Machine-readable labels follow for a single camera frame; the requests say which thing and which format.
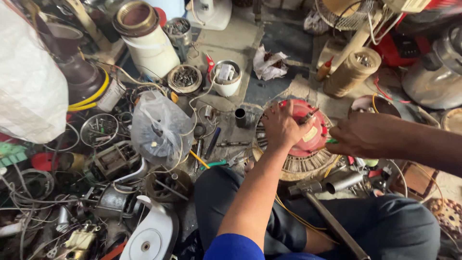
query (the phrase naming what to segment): clear plastic bag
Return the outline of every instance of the clear plastic bag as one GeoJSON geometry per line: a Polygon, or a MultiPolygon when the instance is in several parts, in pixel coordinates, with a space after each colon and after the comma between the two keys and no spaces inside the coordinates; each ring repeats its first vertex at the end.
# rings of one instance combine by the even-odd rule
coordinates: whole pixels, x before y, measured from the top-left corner
{"type": "Polygon", "coordinates": [[[133,112],[131,137],[135,150],[150,163],[171,169],[189,153],[194,122],[159,91],[143,92],[133,112]]]}

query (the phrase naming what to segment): red pliers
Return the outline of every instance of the red pliers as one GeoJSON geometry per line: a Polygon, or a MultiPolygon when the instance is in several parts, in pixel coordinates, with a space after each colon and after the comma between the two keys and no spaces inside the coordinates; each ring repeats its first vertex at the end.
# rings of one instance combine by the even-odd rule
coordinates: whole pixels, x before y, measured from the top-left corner
{"type": "Polygon", "coordinates": [[[212,71],[215,63],[213,62],[212,58],[208,53],[205,53],[205,58],[207,58],[208,69],[207,69],[207,78],[210,83],[212,83],[212,79],[210,78],[210,72],[212,71]]]}

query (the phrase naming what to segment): dark trousers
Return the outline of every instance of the dark trousers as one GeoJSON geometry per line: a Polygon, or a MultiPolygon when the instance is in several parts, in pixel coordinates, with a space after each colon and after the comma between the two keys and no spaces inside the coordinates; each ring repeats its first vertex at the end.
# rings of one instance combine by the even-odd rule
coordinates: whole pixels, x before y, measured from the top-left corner
{"type": "MultiPolygon", "coordinates": [[[[217,235],[223,216],[243,180],[229,169],[212,167],[196,181],[194,199],[204,251],[217,235]]],[[[323,200],[322,204],[372,260],[434,260],[437,257],[439,225],[431,212],[413,199],[387,195],[323,200]]],[[[308,200],[284,201],[284,205],[312,225],[326,228],[308,200]]],[[[265,255],[301,252],[306,245],[305,230],[304,225],[274,202],[265,234],[265,255]]],[[[342,245],[319,256],[328,260],[350,258],[342,245]]]]}

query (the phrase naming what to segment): blue sleeve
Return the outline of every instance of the blue sleeve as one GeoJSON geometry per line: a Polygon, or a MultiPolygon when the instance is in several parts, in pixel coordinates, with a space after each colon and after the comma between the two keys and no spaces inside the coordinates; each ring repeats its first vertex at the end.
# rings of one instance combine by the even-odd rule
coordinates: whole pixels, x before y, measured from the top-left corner
{"type": "Polygon", "coordinates": [[[237,234],[223,234],[215,237],[205,253],[204,260],[264,260],[261,249],[250,238],[237,234]]]}

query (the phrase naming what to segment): crumpled paper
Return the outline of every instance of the crumpled paper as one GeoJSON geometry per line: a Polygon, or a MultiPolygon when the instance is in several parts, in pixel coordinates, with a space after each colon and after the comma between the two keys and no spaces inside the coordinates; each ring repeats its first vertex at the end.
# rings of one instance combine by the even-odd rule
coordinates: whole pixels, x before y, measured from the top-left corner
{"type": "Polygon", "coordinates": [[[284,64],[286,59],[288,58],[282,52],[278,52],[271,56],[267,61],[265,59],[265,46],[262,44],[257,53],[255,53],[254,57],[254,71],[257,74],[259,80],[263,78],[263,80],[270,80],[274,78],[282,78],[285,74],[287,74],[288,67],[284,64]],[[277,63],[278,61],[282,60],[281,68],[273,67],[273,64],[277,63]]]}

